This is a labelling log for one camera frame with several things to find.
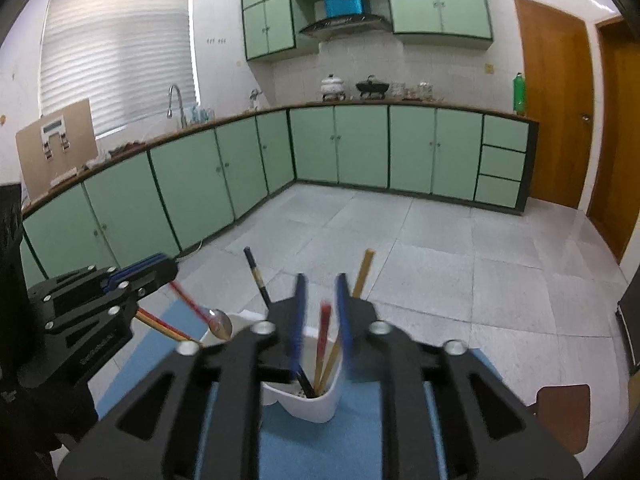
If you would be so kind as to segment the metal spoon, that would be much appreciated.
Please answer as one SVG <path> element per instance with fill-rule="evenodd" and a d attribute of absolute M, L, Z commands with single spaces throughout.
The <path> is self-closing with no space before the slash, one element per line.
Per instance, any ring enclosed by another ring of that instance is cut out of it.
<path fill-rule="evenodd" d="M 219 309 L 206 309 L 207 325 L 214 337 L 227 341 L 231 338 L 233 327 L 230 318 Z"/>

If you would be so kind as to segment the black chopstick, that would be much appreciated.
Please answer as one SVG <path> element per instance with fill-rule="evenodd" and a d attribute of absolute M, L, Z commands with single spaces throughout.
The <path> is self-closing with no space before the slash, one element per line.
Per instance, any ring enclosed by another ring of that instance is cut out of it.
<path fill-rule="evenodd" d="M 264 279 L 262 278 L 262 274 L 260 273 L 260 270 L 258 269 L 255 257 L 252 253 L 252 251 L 250 250 L 250 248 L 248 246 L 246 246 L 243 249 L 244 252 L 244 256 L 246 258 L 246 261 L 248 263 L 248 266 L 250 267 L 250 272 L 252 272 L 253 278 L 254 278 L 254 282 L 258 288 L 258 292 L 260 293 L 260 296 L 262 297 L 262 301 L 264 302 L 265 306 L 267 309 L 270 309 L 271 306 L 271 299 L 269 296 L 269 292 L 266 289 L 266 284 L 264 282 Z"/>

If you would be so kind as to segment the red patterned chopstick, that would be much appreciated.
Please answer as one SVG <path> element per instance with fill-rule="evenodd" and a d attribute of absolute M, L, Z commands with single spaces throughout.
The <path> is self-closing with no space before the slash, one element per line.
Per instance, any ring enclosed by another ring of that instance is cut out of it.
<path fill-rule="evenodd" d="M 328 342 L 329 328 L 331 322 L 332 307 L 329 301 L 322 301 L 320 304 L 319 329 L 316 345 L 316 359 L 314 360 L 314 393 L 320 396 L 321 377 L 324 367 L 324 357 L 326 356 L 326 343 Z"/>

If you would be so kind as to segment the light bamboo chopstick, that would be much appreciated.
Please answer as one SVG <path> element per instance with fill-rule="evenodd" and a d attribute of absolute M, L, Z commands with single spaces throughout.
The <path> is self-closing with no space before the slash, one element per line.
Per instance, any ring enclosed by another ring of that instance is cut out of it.
<path fill-rule="evenodd" d="M 367 249 L 364 252 L 364 255 L 360 264 L 358 276 L 356 279 L 356 284 L 352 289 L 352 296 L 355 298 L 361 297 L 361 294 L 363 292 L 363 287 L 366 284 L 367 277 L 369 275 L 369 271 L 370 271 L 370 267 L 371 267 L 374 255 L 375 255 L 375 251 L 373 249 Z M 333 372 L 334 366 L 337 363 L 337 359 L 341 354 L 341 350 L 342 350 L 341 338 L 342 338 L 342 335 L 338 334 L 337 340 L 334 342 L 334 345 L 330 351 L 329 359 L 326 360 L 326 365 L 323 367 L 322 375 L 320 377 L 320 382 L 319 382 L 320 393 L 324 393 L 326 391 L 326 383 L 328 382 Z"/>

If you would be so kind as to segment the black plastic spoon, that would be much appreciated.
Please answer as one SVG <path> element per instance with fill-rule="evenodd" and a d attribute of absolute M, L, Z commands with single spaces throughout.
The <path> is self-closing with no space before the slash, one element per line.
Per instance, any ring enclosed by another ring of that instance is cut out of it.
<path fill-rule="evenodd" d="M 295 376 L 300 388 L 302 388 L 304 396 L 306 396 L 307 399 L 314 399 L 317 393 L 314 391 L 314 387 L 311 385 L 311 382 L 301 367 L 296 370 Z"/>

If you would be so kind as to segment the brown wooden stool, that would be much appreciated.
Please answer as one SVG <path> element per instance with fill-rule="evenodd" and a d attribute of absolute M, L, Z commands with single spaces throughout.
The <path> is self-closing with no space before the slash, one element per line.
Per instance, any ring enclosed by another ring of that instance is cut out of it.
<path fill-rule="evenodd" d="M 591 414 L 588 385 L 542 387 L 528 409 L 568 452 L 577 455 L 585 451 Z"/>

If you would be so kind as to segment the brown board with device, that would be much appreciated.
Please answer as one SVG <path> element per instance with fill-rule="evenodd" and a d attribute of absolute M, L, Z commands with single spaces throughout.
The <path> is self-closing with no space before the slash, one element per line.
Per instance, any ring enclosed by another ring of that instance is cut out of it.
<path fill-rule="evenodd" d="M 98 157 L 88 99 L 42 116 L 16 136 L 18 159 L 29 199 L 33 202 L 51 188 L 76 176 Z"/>

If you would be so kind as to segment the black glass cabinet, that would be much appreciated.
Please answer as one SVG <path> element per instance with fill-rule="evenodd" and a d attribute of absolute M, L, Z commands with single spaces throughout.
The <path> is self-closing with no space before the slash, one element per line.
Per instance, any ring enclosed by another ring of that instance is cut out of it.
<path fill-rule="evenodd" d="M 618 300 L 616 315 L 626 340 L 630 374 L 634 375 L 639 370 L 640 356 L 640 268 Z"/>

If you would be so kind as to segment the white window blind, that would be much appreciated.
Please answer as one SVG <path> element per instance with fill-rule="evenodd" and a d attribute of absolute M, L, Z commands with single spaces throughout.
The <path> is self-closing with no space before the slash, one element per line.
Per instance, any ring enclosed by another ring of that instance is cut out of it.
<path fill-rule="evenodd" d="M 109 133 L 167 110 L 171 86 L 198 104 L 191 0 L 49 0 L 39 108 L 86 100 L 93 130 Z"/>

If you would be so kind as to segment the right wooden door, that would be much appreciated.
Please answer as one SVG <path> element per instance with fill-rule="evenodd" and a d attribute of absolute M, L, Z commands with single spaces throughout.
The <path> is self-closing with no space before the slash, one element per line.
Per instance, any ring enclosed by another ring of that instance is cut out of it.
<path fill-rule="evenodd" d="M 639 214 L 639 39 L 623 18 L 597 24 L 603 76 L 603 128 L 588 218 L 616 260 Z"/>

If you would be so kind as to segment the wooden door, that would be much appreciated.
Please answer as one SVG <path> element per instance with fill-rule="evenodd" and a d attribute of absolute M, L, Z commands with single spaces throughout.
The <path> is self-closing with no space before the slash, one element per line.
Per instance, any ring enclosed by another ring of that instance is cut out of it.
<path fill-rule="evenodd" d="M 514 0 L 524 58 L 526 115 L 538 124 L 530 194 L 577 208 L 592 141 L 594 88 L 586 24 L 534 0 Z"/>
<path fill-rule="evenodd" d="M 639 39 L 623 18 L 597 24 L 603 76 L 603 128 L 588 218 L 616 260 L 639 214 Z"/>

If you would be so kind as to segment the black range hood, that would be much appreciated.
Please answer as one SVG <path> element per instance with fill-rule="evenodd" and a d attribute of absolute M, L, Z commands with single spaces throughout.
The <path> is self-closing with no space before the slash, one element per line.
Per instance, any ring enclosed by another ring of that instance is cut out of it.
<path fill-rule="evenodd" d="M 384 16 L 363 13 L 324 18 L 304 27 L 299 32 L 318 41 L 329 41 L 337 37 L 363 34 L 364 32 L 392 31 L 392 24 Z"/>

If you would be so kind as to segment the blue box above hood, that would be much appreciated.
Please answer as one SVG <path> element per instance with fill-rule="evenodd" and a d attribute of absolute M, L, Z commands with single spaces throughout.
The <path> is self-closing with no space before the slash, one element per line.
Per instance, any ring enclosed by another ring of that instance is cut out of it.
<path fill-rule="evenodd" d="M 328 18 L 352 14 L 365 14 L 369 11 L 368 0 L 323 0 Z"/>

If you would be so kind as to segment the left wooden door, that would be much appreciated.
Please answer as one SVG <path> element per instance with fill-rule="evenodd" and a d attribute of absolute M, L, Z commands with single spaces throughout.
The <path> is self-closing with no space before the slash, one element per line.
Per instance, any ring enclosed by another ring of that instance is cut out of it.
<path fill-rule="evenodd" d="M 534 0 L 514 0 L 524 58 L 526 115 L 538 124 L 530 194 L 577 208 L 592 141 L 594 88 L 586 24 Z"/>

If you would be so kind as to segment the green upper wall cabinets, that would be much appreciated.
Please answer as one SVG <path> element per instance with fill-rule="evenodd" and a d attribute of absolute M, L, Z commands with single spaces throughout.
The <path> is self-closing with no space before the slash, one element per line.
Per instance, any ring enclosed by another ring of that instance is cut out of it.
<path fill-rule="evenodd" d="M 389 32 L 404 41 L 488 48 L 488 0 L 241 0 L 249 61 L 316 53 L 347 35 Z"/>

